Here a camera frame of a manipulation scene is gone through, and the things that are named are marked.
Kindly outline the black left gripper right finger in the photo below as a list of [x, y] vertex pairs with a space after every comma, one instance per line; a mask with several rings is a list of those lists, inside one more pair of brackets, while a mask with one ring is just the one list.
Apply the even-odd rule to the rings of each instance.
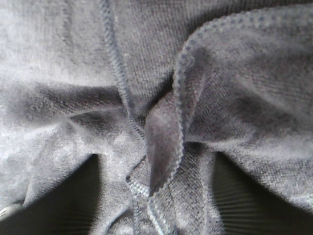
[[216, 154], [213, 195], [226, 235], [311, 235], [313, 214], [292, 205]]

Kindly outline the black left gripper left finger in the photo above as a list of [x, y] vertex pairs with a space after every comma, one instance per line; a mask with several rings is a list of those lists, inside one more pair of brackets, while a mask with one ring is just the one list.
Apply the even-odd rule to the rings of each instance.
[[101, 195], [99, 157], [90, 155], [45, 195], [0, 221], [2, 235], [89, 235]]

